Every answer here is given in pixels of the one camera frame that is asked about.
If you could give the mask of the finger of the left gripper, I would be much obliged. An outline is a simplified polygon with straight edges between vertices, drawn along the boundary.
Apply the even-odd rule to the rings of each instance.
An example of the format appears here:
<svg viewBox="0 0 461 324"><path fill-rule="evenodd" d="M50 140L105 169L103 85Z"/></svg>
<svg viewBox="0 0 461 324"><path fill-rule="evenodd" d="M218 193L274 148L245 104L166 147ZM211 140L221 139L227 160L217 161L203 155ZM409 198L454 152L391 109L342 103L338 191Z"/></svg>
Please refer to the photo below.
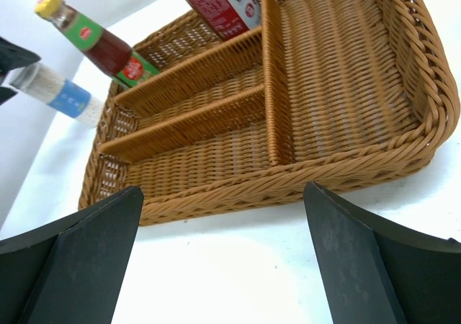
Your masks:
<svg viewBox="0 0 461 324"><path fill-rule="evenodd" d="M17 91L5 86L0 87L0 105L4 104L17 94Z"/></svg>
<svg viewBox="0 0 461 324"><path fill-rule="evenodd" d="M7 75L16 68L23 68L39 62L40 56L30 50L22 48L4 38L0 40L0 69L1 75Z"/></svg>

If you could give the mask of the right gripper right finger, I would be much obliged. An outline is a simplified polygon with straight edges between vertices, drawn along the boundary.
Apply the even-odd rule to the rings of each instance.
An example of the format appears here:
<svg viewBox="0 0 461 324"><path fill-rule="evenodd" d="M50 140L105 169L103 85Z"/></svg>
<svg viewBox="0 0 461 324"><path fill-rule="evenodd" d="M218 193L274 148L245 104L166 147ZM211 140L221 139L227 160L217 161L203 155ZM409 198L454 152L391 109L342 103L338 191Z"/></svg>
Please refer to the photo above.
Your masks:
<svg viewBox="0 0 461 324"><path fill-rule="evenodd" d="M459 323L460 242L420 233L309 182L310 235L334 323Z"/></svg>

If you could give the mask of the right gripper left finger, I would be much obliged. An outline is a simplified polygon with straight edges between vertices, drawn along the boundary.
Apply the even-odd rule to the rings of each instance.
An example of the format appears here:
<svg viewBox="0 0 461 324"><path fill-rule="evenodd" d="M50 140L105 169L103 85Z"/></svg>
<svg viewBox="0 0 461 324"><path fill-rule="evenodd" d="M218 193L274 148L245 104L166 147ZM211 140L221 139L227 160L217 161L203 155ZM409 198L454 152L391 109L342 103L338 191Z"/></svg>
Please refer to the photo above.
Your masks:
<svg viewBox="0 0 461 324"><path fill-rule="evenodd" d="M2 323L111 323L143 193L129 186L1 241Z"/></svg>

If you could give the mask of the silver lid blue jar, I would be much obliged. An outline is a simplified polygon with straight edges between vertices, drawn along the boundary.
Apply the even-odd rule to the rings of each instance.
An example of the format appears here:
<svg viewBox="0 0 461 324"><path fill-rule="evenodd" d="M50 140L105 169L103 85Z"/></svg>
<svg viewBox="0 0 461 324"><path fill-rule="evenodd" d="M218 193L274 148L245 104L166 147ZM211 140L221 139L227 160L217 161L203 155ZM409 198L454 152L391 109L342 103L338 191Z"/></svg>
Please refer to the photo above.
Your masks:
<svg viewBox="0 0 461 324"><path fill-rule="evenodd" d="M104 103L42 63L14 72L9 85L90 127L97 126Z"/></svg>

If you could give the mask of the red chili sauce bottle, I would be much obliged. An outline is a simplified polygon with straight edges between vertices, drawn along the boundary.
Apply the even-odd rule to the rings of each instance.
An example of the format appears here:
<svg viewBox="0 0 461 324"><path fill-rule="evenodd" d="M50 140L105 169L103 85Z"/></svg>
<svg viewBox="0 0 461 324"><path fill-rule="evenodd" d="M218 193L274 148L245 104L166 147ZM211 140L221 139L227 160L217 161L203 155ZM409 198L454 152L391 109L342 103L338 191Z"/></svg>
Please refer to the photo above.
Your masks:
<svg viewBox="0 0 461 324"><path fill-rule="evenodd" d="M64 0L39 0L35 13L59 30L102 73L126 89L159 74L154 65L124 40Z"/></svg>

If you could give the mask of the dark soy sauce bottle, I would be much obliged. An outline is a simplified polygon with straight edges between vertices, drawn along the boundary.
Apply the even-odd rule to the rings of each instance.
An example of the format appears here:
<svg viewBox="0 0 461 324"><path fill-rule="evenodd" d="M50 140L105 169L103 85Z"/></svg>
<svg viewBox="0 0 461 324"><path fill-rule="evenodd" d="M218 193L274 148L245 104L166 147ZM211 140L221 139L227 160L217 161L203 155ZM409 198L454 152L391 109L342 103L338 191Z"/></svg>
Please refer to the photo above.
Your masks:
<svg viewBox="0 0 461 324"><path fill-rule="evenodd" d="M261 7L257 0L186 1L223 41L261 25Z"/></svg>

